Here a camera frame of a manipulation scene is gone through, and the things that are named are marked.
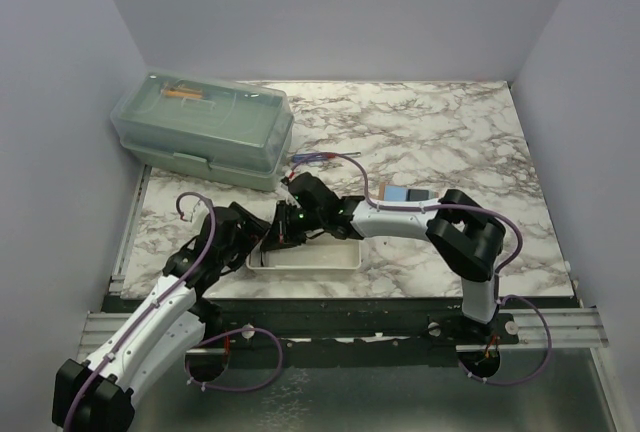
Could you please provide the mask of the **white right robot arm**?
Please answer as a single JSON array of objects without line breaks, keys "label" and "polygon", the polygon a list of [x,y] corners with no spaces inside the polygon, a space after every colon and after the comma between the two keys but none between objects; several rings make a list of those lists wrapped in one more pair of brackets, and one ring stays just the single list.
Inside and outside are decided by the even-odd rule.
[{"label": "white right robot arm", "polygon": [[339,196],[318,177],[305,172],[284,178],[285,198],[276,204],[263,253],[295,248],[313,232],[338,240],[393,237],[427,241],[461,279],[460,331],[480,344],[496,332],[496,260],[505,227],[465,193],[449,189],[440,199],[423,202],[375,202],[362,195]]}]

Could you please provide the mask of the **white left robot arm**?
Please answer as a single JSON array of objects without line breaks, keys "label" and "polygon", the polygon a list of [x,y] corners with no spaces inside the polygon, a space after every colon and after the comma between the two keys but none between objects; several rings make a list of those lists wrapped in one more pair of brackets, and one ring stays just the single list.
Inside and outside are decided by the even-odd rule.
[{"label": "white left robot arm", "polygon": [[236,202],[205,203],[200,232],[172,254],[152,291],[125,323],[82,361],[67,360],[55,376],[52,421],[65,431],[126,431],[158,379],[196,344],[222,332],[203,293],[234,272],[270,229]]}]

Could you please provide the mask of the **tan leather card holder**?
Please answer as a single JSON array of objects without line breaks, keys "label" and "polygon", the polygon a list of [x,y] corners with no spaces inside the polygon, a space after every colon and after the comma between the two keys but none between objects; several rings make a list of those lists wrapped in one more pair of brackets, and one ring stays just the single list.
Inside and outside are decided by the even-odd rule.
[{"label": "tan leather card holder", "polygon": [[421,202],[438,197],[437,192],[424,188],[383,184],[379,189],[379,199],[388,202]]}]

